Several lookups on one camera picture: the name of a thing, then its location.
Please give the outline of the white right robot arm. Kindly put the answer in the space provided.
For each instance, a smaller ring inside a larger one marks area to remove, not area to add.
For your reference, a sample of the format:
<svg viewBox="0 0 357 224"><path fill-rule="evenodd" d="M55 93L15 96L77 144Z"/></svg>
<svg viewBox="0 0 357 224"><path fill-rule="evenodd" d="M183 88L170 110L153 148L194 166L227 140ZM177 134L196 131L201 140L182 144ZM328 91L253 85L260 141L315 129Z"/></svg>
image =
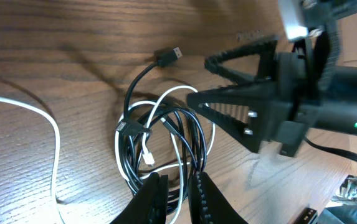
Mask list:
<svg viewBox="0 0 357 224"><path fill-rule="evenodd" d="M293 157L311 128L357 136L357 67L337 64L337 22L357 1L280 1L291 52L267 36L208 57L206 70L230 86L189 94L188 106L252 152L264 141Z"/></svg>

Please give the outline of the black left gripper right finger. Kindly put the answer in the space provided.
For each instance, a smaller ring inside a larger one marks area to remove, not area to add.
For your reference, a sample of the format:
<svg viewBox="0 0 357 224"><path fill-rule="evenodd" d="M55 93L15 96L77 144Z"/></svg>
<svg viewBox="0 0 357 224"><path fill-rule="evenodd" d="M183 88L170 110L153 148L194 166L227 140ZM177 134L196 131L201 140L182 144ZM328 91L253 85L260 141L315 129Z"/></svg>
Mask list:
<svg viewBox="0 0 357 224"><path fill-rule="evenodd" d="M192 224L247 224L206 172L190 178L188 200Z"/></svg>

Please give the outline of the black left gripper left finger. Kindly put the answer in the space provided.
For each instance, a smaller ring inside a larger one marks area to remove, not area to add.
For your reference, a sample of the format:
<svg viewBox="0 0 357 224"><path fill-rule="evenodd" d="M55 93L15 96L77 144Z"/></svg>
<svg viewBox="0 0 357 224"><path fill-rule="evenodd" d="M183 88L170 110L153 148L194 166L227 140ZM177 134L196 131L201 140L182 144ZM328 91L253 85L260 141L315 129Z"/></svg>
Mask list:
<svg viewBox="0 0 357 224"><path fill-rule="evenodd" d="M165 224L168 192L168 176L152 173L111 224Z"/></svg>

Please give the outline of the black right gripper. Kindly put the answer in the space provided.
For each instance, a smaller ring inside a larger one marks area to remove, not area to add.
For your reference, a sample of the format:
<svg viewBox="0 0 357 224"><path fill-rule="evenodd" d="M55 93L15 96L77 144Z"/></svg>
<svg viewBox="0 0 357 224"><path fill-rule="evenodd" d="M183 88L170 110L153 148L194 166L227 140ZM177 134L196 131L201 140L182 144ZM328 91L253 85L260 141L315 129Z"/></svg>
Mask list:
<svg viewBox="0 0 357 224"><path fill-rule="evenodd" d="M275 56L277 42L277 35L268 35L206 58L206 70L245 85L190 93L186 101L249 151L257 153L263 141L275 141L282 144L281 155L293 157L317 121L321 99L306 59L295 53ZM260 56L256 76L223 65L250 55Z"/></svg>

